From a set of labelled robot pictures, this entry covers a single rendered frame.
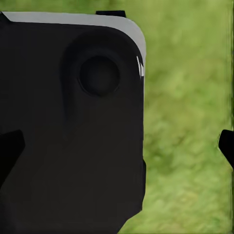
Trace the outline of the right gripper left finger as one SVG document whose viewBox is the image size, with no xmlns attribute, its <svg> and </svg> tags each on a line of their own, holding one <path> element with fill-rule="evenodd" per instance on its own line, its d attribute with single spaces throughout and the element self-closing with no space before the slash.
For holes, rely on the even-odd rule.
<svg viewBox="0 0 234 234">
<path fill-rule="evenodd" d="M 21 130 L 0 135 L 0 188 L 25 149 Z"/>
</svg>

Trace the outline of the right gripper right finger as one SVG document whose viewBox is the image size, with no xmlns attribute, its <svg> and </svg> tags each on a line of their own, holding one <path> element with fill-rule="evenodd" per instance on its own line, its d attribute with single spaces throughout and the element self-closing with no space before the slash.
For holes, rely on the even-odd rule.
<svg viewBox="0 0 234 234">
<path fill-rule="evenodd" d="M 234 132 L 223 130 L 218 146 L 234 169 Z"/>
</svg>

